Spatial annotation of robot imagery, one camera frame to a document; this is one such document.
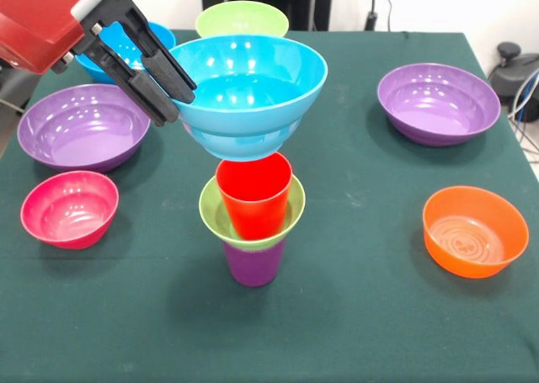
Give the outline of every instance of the green tablecloth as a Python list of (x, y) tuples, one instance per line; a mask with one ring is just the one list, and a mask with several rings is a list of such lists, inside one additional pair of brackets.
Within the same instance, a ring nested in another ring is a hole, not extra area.
[[(465, 145), (431, 149), (400, 136), (376, 99), (380, 78), (406, 63), (482, 76), (464, 36), (288, 36), (321, 52), (329, 76), (282, 148), (307, 208), (277, 279), (255, 290), (232, 279), (197, 209), (218, 161), (180, 123), (152, 127), (110, 173), (119, 213), (80, 253), (22, 229), (24, 196), (53, 172), (13, 140), (0, 161), (1, 381), (539, 378), (539, 188), (507, 120)], [(88, 81), (73, 62), (47, 74), (33, 102)], [(528, 220), (528, 250), (492, 279), (448, 274), (425, 251), (423, 204), (453, 184), (502, 194)]]

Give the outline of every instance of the purple cup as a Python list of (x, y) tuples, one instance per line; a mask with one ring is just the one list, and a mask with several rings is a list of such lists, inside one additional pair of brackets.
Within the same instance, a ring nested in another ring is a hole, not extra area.
[(228, 268), (234, 279), (251, 288), (267, 285), (279, 272), (286, 239), (263, 251), (243, 251), (223, 242)]

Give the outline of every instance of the blue bowl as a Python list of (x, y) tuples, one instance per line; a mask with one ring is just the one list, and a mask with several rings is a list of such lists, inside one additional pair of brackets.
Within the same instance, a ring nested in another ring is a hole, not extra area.
[(170, 53), (195, 80), (195, 101), (180, 109), (184, 128), (211, 155), (250, 161), (279, 150), (328, 76), (314, 49), (268, 35), (192, 40)]
[[(165, 48), (170, 49), (176, 46), (176, 37), (172, 31), (156, 23), (149, 24), (150, 29), (157, 38), (161, 40)], [(120, 23), (115, 22), (112, 23), (112, 25), (103, 28), (99, 34), (99, 38), (101, 38), (110, 49), (120, 55), (131, 69), (144, 70), (140, 50), (124, 32)], [(112, 78), (101, 70), (101, 67), (93, 63), (86, 55), (76, 56), (76, 59), (95, 82), (114, 84)]]

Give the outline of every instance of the stacked cups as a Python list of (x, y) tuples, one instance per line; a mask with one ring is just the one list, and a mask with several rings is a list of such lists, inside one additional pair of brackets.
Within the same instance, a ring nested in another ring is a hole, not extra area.
[(206, 226), (223, 241), (234, 279), (262, 286), (277, 275), (286, 235), (305, 208), (305, 191), (285, 156), (223, 160), (200, 195)]

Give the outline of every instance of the cup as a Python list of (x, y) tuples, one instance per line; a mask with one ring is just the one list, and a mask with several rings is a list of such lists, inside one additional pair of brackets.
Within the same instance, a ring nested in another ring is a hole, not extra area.
[(223, 242), (228, 268), (234, 279), (251, 288), (267, 285), (279, 272), (285, 242), (283, 238), (264, 251), (243, 251)]
[(278, 152), (252, 162), (219, 163), (217, 187), (242, 239), (261, 240), (281, 231), (291, 180), (292, 165)]

